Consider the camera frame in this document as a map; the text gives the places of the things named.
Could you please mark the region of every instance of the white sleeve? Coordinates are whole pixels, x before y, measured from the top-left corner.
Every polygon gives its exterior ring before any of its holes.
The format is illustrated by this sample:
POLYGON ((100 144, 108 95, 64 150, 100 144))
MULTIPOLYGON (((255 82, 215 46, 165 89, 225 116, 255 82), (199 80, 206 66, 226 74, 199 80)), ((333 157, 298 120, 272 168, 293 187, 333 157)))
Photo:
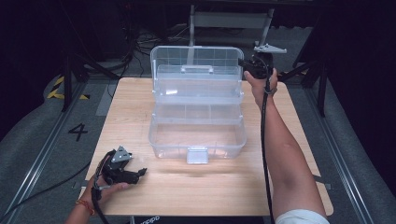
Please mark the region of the white sleeve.
POLYGON ((304 209, 296 209, 280 215, 276 224, 329 224, 322 215, 304 209))

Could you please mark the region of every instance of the wooden tabletop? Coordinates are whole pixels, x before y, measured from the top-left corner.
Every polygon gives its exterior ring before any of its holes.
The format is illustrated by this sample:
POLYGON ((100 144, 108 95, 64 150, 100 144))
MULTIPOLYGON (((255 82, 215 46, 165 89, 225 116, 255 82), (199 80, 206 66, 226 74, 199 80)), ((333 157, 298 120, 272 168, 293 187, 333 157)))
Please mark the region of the wooden tabletop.
MULTIPOLYGON (((250 85, 242 82, 241 104, 247 143, 232 160, 209 160, 191 165, 186 160, 159 159, 149 144, 149 124, 154 107, 150 78, 124 77, 114 95, 86 179, 94 174, 105 154, 119 146, 134 154, 125 167, 137 172, 148 168, 137 185, 119 192, 106 204, 107 215, 118 216, 268 216, 260 112, 250 85)), ((314 175, 320 176, 290 95, 278 84, 276 106, 300 144, 314 175)), ((333 212, 327 190, 318 183, 327 215, 333 212)))

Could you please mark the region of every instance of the plastic container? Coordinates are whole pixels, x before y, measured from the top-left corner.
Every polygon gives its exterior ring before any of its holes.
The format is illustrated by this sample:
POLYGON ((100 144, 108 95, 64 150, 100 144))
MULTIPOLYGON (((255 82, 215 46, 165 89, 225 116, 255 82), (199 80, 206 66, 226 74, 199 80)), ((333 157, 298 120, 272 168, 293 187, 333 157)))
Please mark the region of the plastic container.
POLYGON ((247 137, 240 109, 242 68, 236 48, 157 47, 148 139, 159 158, 187 163, 235 158, 247 137))

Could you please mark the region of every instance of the gray carpet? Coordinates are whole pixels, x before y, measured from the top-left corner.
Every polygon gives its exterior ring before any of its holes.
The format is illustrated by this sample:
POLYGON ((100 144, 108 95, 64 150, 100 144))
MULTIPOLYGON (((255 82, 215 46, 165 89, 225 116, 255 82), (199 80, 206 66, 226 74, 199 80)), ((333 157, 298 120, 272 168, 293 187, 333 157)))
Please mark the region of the gray carpet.
MULTIPOLYGON (((254 41, 254 33, 255 31, 244 31, 240 35, 226 35, 224 33, 214 34, 213 31, 202 31, 197 36, 199 38, 197 38, 196 45, 235 46, 242 49, 248 57, 253 52, 250 44, 254 41)), ((291 65, 309 33, 310 29, 300 28, 270 30, 267 42, 288 50, 287 54, 275 55, 275 65, 279 71, 292 69, 291 65)), ((185 46, 186 43, 187 41, 180 40, 174 45, 185 46)), ((131 61, 124 76, 151 77, 149 56, 139 52, 136 52, 135 56, 136 58, 131 61)), ((44 96, 47 96, 55 80, 56 78, 49 83, 43 93, 44 96)), ((325 136, 315 120, 317 111, 309 106, 306 90, 298 85, 299 80, 300 77, 294 77, 287 82, 287 86, 323 180, 332 185, 329 195, 334 213, 329 216, 329 220, 331 223, 360 223, 346 188, 334 166, 325 136)), ((32 194, 64 180, 91 160, 111 103, 110 95, 114 93, 116 85, 116 81, 109 81, 101 75, 92 76, 88 81, 83 93, 89 94, 91 98, 76 101, 64 127, 60 130, 59 138, 35 183, 32 194), (77 141, 78 135, 68 133, 68 131, 80 123, 85 125, 84 130, 88 133, 84 133, 77 141)), ((44 146, 52 127, 61 115, 62 106, 62 100, 47 99, 42 106, 22 119, 0 143, 0 192, 2 199, 0 214, 6 212, 40 148, 44 146)), ((342 154, 355 177, 361 197, 366 202, 374 223, 396 223, 395 199, 364 153, 331 85, 326 93, 325 109, 326 120, 330 124, 337 144, 342 149, 342 154)), ((59 188, 25 204, 19 215, 16 216, 14 223, 62 223, 74 206, 74 201, 78 198, 78 184, 84 180, 85 174, 86 170, 59 188)), ((110 223, 125 223, 129 221, 129 218, 110 217, 109 221, 110 223)), ((100 223, 98 217, 93 217, 91 222, 100 223)))

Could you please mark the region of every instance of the human arm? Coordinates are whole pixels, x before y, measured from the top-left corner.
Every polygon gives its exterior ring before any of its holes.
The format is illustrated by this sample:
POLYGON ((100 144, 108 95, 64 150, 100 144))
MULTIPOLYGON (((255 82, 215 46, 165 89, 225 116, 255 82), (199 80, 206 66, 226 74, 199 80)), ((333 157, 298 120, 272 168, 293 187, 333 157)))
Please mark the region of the human arm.
MULTIPOLYGON (((252 86, 256 104, 262 109, 265 80, 245 72, 252 86)), ((271 77, 271 90, 276 88, 277 71, 271 77)), ((307 209, 326 217, 318 187, 303 152, 280 117, 274 95, 268 95, 265 108, 265 157, 271 174, 274 194, 274 218, 293 209, 307 209)))
MULTIPOLYGON (((99 186, 105 186, 107 183, 103 179, 103 177, 100 175, 98 179, 98 185, 99 186)), ((87 188, 85 188, 84 192, 82 193, 80 199, 87 202, 88 206, 93 209, 93 203, 92 203, 92 196, 91 196, 91 190, 93 186, 93 177, 91 177, 90 181, 88 182, 87 188)), ((127 189, 128 188, 127 183, 118 183, 112 185, 108 189, 103 189, 102 190, 102 198, 101 200, 98 201, 99 206, 102 207, 111 197, 111 195, 117 191, 127 189)), ((69 214, 69 217, 67 218, 65 224, 79 224, 79 223, 88 223, 88 220, 90 219, 90 210, 85 207, 83 204, 75 204, 72 212, 69 214)))

